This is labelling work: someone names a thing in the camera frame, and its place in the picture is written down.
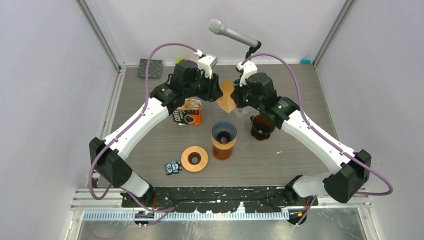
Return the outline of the brown plastic dripper with handle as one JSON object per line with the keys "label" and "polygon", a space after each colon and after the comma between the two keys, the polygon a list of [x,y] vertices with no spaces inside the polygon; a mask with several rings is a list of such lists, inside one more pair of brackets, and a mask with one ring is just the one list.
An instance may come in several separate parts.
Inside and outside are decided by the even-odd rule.
{"label": "brown plastic dripper with handle", "polygon": [[258,141],[267,140],[270,138],[271,133],[275,130],[276,126],[261,115],[255,115],[250,117],[251,130],[250,134]]}

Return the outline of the grey microphone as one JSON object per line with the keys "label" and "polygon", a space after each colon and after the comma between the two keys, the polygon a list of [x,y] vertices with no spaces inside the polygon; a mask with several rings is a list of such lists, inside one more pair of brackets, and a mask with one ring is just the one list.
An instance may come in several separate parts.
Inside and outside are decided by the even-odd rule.
{"label": "grey microphone", "polygon": [[227,26],[219,19],[211,19],[208,24],[208,29],[215,35],[230,38],[253,49],[259,49],[262,46],[262,43],[259,40]]}

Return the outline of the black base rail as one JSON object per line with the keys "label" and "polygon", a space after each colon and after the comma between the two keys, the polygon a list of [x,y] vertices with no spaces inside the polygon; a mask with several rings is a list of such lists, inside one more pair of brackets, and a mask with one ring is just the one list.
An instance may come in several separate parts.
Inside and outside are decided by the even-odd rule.
{"label": "black base rail", "polygon": [[249,214],[277,213],[286,207],[305,210],[318,204],[312,196],[302,198],[278,186],[151,187],[137,200],[126,192],[121,196],[123,208],[144,205],[176,213],[234,213],[240,207]]}

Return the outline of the brown paper coffee filter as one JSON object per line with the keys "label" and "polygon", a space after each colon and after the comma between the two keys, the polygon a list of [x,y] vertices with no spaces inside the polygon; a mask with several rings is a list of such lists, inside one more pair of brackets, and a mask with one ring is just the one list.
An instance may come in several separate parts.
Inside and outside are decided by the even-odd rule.
{"label": "brown paper coffee filter", "polygon": [[228,78],[225,78],[220,85],[220,89],[223,95],[216,102],[226,113],[231,113],[236,108],[236,103],[231,97],[231,94],[235,90],[234,84]]}

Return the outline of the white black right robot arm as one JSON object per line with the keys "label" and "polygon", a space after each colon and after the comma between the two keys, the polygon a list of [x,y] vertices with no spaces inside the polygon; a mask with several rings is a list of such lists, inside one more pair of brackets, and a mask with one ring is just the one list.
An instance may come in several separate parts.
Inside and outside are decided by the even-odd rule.
{"label": "white black right robot arm", "polygon": [[287,185],[285,198],[291,205],[299,205],[306,197],[328,195],[339,203],[347,203],[368,181],[371,155],[364,149],[355,151],[336,141],[302,114],[300,107],[288,97],[279,96],[272,79],[263,72],[252,74],[247,80],[234,81],[231,94],[238,108],[252,107],[266,122],[293,136],[328,168],[328,172],[306,176],[297,175]]}

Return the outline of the orange coffee filter box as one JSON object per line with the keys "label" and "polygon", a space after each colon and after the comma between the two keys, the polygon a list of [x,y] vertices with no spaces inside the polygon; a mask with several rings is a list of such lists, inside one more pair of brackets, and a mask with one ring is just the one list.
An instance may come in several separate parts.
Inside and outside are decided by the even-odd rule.
{"label": "orange coffee filter box", "polygon": [[203,120],[202,102],[195,98],[186,98],[182,106],[171,114],[173,122],[179,125],[200,126]]}

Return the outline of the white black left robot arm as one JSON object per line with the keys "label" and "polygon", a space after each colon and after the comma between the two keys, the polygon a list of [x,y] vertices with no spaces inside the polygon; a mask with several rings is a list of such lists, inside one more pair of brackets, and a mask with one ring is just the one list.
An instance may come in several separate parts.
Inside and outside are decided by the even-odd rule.
{"label": "white black left robot arm", "polygon": [[97,171],[113,187],[132,193],[141,207],[148,207],[154,199],[151,186],[125,160],[138,142],[186,99],[197,97],[214,102],[223,96],[219,75],[213,72],[217,62],[212,55],[205,55],[197,61],[183,59],[177,63],[167,81],[156,86],[148,100],[121,127],[104,139],[94,137],[90,141],[91,171]]}

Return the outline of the blue owl sticker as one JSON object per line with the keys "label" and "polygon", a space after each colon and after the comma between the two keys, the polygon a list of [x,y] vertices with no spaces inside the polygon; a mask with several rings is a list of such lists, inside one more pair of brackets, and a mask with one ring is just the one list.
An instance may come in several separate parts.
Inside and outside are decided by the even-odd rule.
{"label": "blue owl sticker", "polygon": [[166,175],[178,174],[183,169],[180,161],[172,161],[171,163],[165,164]]}

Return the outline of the black microphone tripod stand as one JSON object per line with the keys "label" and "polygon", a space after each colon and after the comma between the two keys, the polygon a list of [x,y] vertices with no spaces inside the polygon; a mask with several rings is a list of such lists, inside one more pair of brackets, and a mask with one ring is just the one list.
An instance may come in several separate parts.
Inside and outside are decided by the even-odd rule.
{"label": "black microphone tripod stand", "polygon": [[255,54],[261,47],[250,47],[245,54],[245,60],[247,60],[251,55]]}

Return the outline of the teal block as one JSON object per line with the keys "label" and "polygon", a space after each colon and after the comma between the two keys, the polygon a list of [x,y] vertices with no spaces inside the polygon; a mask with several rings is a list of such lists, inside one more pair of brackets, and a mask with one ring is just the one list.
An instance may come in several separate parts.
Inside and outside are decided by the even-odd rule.
{"label": "teal block", "polygon": [[312,63],[312,61],[310,60],[310,59],[302,59],[301,61],[300,61],[300,64],[307,64],[307,65],[309,65],[309,64],[311,64]]}

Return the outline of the orange glass carafe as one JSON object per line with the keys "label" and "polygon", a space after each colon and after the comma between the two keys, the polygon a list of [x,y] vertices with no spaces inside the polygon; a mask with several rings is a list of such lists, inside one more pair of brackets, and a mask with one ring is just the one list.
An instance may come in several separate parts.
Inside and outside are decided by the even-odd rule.
{"label": "orange glass carafe", "polygon": [[216,147],[212,148],[213,156],[217,160],[220,160],[220,161],[225,161],[225,160],[229,159],[231,157],[232,153],[233,153],[233,150],[231,148],[225,149],[225,150],[218,149]]}

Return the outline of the blue plastic dripper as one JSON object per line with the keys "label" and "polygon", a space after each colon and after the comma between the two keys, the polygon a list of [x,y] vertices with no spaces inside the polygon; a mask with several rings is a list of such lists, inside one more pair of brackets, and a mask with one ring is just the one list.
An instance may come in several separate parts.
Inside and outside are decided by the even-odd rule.
{"label": "blue plastic dripper", "polygon": [[229,121],[219,121],[212,127],[211,136],[219,142],[229,142],[237,137],[237,129]]}

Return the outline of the clear glass dripper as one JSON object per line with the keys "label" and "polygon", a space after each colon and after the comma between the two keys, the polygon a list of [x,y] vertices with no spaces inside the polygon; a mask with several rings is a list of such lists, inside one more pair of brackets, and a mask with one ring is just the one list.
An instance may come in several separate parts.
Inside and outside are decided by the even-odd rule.
{"label": "clear glass dripper", "polygon": [[233,112],[235,113],[237,118],[242,118],[245,115],[248,115],[251,111],[250,107],[243,107],[243,108],[235,108]]}

